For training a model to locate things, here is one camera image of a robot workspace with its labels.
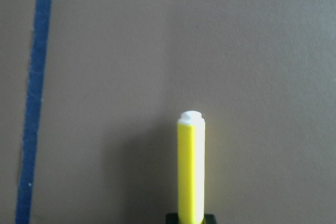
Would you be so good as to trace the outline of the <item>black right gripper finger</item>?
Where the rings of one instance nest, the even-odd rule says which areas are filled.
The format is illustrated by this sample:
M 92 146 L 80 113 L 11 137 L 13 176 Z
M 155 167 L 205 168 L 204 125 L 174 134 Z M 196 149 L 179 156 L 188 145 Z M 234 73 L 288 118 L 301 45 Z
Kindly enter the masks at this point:
M 166 224 L 180 224 L 180 220 L 177 213 L 168 213 L 165 216 Z M 213 214 L 205 214 L 203 222 L 204 224 L 218 224 L 215 215 Z

